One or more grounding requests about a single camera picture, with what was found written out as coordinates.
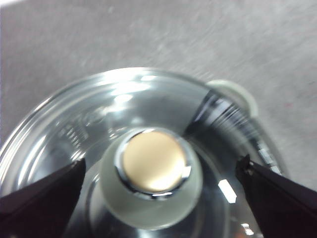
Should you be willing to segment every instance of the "gray floor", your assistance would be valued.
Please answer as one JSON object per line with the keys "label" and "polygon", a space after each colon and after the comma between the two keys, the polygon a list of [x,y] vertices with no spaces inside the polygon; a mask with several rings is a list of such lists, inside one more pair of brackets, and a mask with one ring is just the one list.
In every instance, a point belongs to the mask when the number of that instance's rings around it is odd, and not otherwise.
{"label": "gray floor", "polygon": [[55,90],[151,66],[247,88],[292,179],[317,190],[315,0],[23,0],[1,9],[1,143]]}

